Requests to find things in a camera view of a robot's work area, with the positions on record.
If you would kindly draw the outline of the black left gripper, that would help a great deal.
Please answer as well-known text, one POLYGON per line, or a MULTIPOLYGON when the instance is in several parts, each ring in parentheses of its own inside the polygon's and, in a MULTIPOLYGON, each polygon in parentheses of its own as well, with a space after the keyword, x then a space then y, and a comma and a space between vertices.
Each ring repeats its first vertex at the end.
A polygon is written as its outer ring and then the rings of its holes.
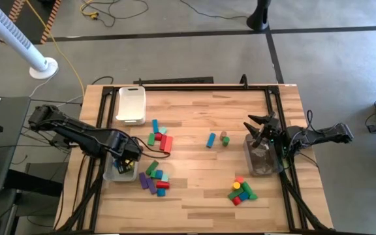
POLYGON ((128 159, 125 161, 116 161, 116 168, 120 174, 134 170, 134 162, 139 161, 142 156, 142 148, 137 140, 122 140, 119 144, 119 157, 128 159))

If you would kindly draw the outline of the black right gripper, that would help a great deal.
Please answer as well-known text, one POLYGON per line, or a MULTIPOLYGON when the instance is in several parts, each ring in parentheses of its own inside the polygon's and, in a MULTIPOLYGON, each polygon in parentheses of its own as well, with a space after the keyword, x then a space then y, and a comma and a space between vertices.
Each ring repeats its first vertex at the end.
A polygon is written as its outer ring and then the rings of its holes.
POLYGON ((276 152, 283 152, 283 130, 280 121, 277 118, 272 116, 254 115, 248 115, 248 118, 255 123, 261 123, 261 125, 263 125, 261 131, 259 131, 254 126, 246 122, 243 123, 254 140, 252 144, 253 147, 272 144, 276 152))

